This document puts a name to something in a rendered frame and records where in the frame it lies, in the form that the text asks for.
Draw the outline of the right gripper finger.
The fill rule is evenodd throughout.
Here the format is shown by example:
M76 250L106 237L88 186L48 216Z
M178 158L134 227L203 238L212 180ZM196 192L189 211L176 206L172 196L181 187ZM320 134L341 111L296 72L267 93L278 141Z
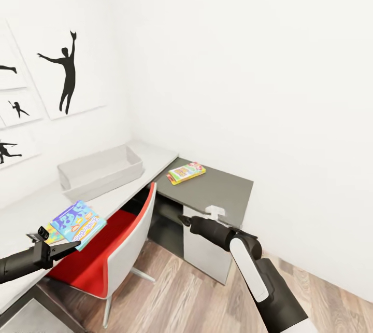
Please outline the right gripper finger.
M193 223L193 219L194 219L194 217L191 217L191 218L189 218L189 217L186 217L186 216L184 216L184 215L178 215L178 219L185 225L185 226L190 226L190 225L192 225L192 223Z

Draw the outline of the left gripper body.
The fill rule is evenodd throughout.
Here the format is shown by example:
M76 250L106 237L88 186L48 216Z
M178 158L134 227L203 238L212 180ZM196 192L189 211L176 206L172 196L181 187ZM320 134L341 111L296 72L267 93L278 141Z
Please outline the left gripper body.
M47 263L48 245L44 240L35 242L33 248L10 255L5 263L5 279L13 281L42 268L53 268L53 261Z

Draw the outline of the board game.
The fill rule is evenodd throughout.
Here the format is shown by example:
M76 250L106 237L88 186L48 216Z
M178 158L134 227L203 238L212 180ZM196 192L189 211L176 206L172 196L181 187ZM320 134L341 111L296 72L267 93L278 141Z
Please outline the board game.
M197 177L201 174L204 174L206 169L199 164L197 161L190 164L181 166L180 168L169 171L167 177L172 182L172 184L178 184L188 179Z
M106 221L78 200L49 224L68 242L81 241L75 246L81 251L106 226Z

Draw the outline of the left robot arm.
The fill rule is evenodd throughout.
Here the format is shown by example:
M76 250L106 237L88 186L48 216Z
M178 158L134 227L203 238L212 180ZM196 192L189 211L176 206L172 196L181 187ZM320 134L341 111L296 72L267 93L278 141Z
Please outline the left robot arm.
M27 250L0 259L0 284L13 281L42 268L53 268L53 261L58 261L73 253L81 241L59 245L48 245L45 241L50 233L40 225L28 227L25 235L30 238Z

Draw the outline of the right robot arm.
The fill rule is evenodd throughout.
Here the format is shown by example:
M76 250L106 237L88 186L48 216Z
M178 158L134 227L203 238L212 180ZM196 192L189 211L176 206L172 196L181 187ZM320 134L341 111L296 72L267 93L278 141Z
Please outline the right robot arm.
M223 208L209 206L206 213L205 217L191 218L179 214L178 219L190 227L191 233L231 253L268 333L319 333L271 260L261 258L258 237L218 223L218 217L225 215Z

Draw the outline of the jigsaw puzzle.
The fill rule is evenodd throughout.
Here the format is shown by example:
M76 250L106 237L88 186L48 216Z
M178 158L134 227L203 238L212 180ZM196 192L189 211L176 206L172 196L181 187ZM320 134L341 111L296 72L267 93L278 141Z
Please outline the jigsaw puzzle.
M56 231L50 224L48 225L48 228L46 229L50 235L48 239L45 241L48 245L52 244L54 242L60 241L62 239L65 239L58 231Z

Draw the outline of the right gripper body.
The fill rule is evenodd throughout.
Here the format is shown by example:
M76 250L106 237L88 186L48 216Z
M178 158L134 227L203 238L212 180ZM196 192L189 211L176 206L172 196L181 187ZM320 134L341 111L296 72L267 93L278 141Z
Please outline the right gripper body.
M223 225L217 222L217 220L207 219L204 217L192 216L194 217L193 223L190 226L190 232L193 234L199 234L203 238L209 240L216 245L214 241L214 234L216 233L219 226Z

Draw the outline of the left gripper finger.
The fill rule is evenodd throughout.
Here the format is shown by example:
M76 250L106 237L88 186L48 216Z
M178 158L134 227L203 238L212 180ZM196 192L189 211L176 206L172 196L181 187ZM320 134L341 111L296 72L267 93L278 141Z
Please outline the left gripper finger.
M63 244L59 244L59 245L53 245L53 246L49 247L47 263L51 263L52 258L66 252L66 251L69 251L71 248L73 248L77 245L80 245L80 244L81 244L81 241L75 241L75 242L68 242L68 243L63 243Z
M62 254L60 254L60 255L58 255L58 256L56 256L56 257L54 257L54 258L52 258L52 261L58 261L58 260L60 260L60 259L62 259L62 258L65 258L66 256L68 256L69 254L71 254L71 253L73 253L74 251L76 251L77 249L75 248L75 247L73 247L73 248L71 248L69 251L66 251L66 252L64 252L64 253L62 253Z

